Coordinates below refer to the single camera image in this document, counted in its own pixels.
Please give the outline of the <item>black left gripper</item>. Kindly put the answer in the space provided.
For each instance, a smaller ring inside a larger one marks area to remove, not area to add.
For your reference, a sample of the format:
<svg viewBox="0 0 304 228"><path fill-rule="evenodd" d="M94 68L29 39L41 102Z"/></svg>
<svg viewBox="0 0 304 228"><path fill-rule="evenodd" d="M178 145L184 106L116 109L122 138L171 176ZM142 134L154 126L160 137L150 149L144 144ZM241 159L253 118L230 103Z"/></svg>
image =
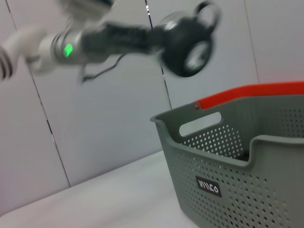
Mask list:
<svg viewBox="0 0 304 228"><path fill-rule="evenodd" d="M82 62L104 62L111 55L130 53L162 57L166 47L152 45L151 39L166 39L162 26L152 29L142 26L105 23L88 27L82 32Z"/></svg>

